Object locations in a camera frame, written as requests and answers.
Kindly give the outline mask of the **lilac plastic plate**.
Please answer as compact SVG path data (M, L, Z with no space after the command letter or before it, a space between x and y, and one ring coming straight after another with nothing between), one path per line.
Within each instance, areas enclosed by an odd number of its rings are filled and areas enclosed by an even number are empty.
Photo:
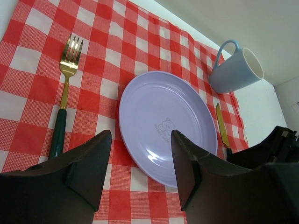
M133 78L120 101L119 126L130 156L155 181L176 187L171 132L217 154L214 119L200 95L185 80L162 71Z

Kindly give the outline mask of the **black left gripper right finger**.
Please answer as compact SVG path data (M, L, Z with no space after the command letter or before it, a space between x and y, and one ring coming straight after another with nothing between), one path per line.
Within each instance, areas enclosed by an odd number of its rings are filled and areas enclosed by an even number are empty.
M180 131L171 133L171 152L182 210L254 211L249 169L218 158Z

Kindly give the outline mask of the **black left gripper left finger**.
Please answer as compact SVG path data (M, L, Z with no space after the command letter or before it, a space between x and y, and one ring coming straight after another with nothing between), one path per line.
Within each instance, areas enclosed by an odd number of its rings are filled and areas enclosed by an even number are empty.
M0 201L28 207L82 200L98 211L112 145L104 130L82 145L20 171L0 175Z

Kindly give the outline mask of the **light blue mug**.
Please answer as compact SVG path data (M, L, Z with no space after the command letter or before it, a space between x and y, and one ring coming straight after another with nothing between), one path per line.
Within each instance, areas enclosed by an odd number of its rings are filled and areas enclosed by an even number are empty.
M223 63L219 63L224 47L232 43L235 51ZM264 79L264 71L255 54L248 48L240 48L238 41L225 41L216 56L209 83L219 93L229 93Z

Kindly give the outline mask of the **red white checkered cloth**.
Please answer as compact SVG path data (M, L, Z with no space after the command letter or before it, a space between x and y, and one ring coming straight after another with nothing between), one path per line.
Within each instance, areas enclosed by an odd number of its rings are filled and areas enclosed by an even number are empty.
M69 36L80 38L70 78L64 151L103 130L112 133L96 224L184 224L175 189L145 175L128 154L118 123L126 85L151 70L189 83L211 115L221 106L234 152L248 147L239 105L219 95L208 74L217 50L127 0L20 0L0 42L0 170L47 160L64 88L59 62Z

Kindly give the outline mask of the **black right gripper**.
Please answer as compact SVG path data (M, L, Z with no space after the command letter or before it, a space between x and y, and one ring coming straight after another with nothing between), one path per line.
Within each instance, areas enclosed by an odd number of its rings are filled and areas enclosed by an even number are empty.
M299 137L296 131L276 126L261 143L237 153L228 151L227 161L244 168L257 168L266 163L298 162Z

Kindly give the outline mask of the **gold knife dark handle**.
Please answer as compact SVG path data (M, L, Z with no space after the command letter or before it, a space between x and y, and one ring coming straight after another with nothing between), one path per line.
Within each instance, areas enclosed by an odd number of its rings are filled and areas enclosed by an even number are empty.
M217 115L217 120L218 120L221 139L222 139L223 144L226 147L227 156L229 156L229 155L232 154L232 149L231 149L230 144L229 144L226 127L225 127L225 123L224 123L224 120L223 120L223 116L222 116L222 112L221 112L221 108L220 108L219 104L216 105L216 115Z

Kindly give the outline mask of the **gold fork dark green handle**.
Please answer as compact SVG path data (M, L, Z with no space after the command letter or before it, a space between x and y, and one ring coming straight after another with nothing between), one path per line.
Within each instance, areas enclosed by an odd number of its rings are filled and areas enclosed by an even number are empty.
M83 40L80 40L76 36L69 36L60 59L59 68L65 77L65 81L50 146L50 159L63 153L67 119L66 108L69 93L69 79L74 76L78 70L82 47Z

